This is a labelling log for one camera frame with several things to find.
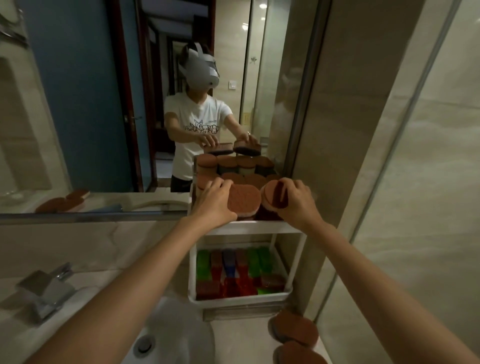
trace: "chrome faucet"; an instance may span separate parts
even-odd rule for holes
[[[72,265],[65,263],[50,273],[37,270],[17,283],[17,290],[33,304],[38,323],[52,317],[73,296],[75,288],[65,282],[72,275]]]

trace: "bathroom sink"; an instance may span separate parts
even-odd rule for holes
[[[191,303],[163,297],[122,364],[213,364],[215,341],[209,323]]]

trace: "white t-shirt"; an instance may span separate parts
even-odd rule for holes
[[[201,105],[193,102],[187,94],[181,92],[167,96],[164,112],[173,112],[177,115],[181,128],[203,134],[216,134],[220,137],[220,127],[232,110],[223,101],[210,95]],[[175,157],[173,158],[172,174],[182,180],[193,178],[193,156],[204,151],[196,143],[175,142]]]

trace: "vr headset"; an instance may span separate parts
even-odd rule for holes
[[[179,65],[179,70],[187,78],[188,85],[194,90],[209,90],[220,82],[220,76],[215,65],[215,58],[204,54],[202,46],[195,43],[197,50],[188,48],[188,60],[185,68]]]

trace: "sink drain stopper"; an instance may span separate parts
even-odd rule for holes
[[[142,359],[150,354],[155,348],[155,337],[153,335],[144,335],[137,340],[133,346],[133,355]]]

